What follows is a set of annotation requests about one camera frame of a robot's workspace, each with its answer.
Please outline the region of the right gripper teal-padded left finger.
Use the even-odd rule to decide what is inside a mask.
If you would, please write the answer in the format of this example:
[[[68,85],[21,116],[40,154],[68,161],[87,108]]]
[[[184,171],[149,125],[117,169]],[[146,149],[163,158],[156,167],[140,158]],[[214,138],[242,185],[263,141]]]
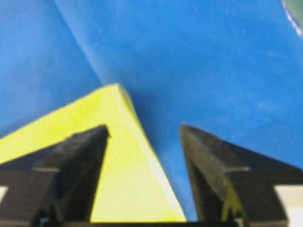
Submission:
[[[1,164],[1,226],[89,221],[108,137],[100,125]]]

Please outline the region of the right gripper white-tipped right finger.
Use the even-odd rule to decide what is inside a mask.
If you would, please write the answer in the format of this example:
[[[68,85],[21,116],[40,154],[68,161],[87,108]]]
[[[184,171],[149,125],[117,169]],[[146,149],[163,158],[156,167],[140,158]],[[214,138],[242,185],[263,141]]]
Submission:
[[[179,130],[197,218],[239,227],[300,227],[300,168],[183,124]]]

